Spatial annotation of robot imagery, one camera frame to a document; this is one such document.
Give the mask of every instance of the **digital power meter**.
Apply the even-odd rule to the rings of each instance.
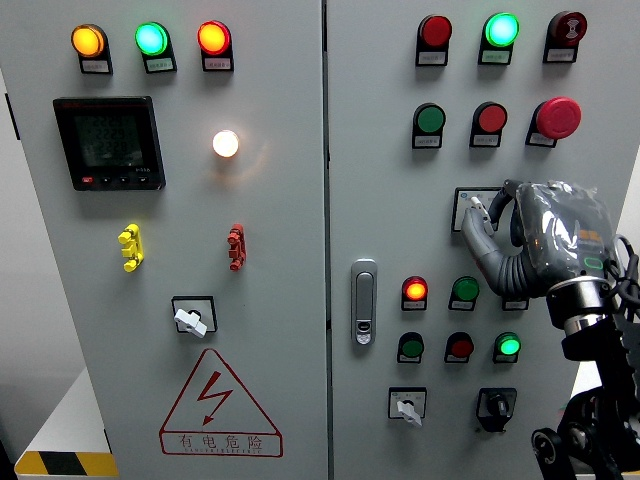
[[[164,187],[151,97],[57,98],[53,109],[76,190]]]

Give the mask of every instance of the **yellow terminal connector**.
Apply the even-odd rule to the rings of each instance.
[[[138,265],[144,260],[144,250],[142,249],[142,237],[140,236],[140,228],[132,223],[118,235],[118,242],[124,245],[122,248],[122,256],[128,259],[124,264],[125,272],[133,272]]]

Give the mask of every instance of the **electrical hazard triangle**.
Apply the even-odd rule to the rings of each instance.
[[[282,434],[217,350],[200,355],[160,429],[165,455],[282,457]]]

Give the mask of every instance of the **illuminated white light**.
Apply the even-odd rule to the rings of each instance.
[[[231,130],[222,130],[213,137],[213,149],[221,157],[233,157],[238,151],[238,136]]]

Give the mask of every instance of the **robotic arm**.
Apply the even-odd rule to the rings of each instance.
[[[491,235],[511,201],[511,243],[522,247],[513,256]],[[551,323],[566,334],[565,357],[594,360],[602,380],[571,399],[557,433],[533,433],[543,477],[574,480],[570,458],[589,465],[598,480],[639,470],[638,256],[623,239],[630,260],[621,267],[604,204],[575,185],[507,180],[488,212],[474,203],[462,235],[489,287],[507,298],[546,296]]]

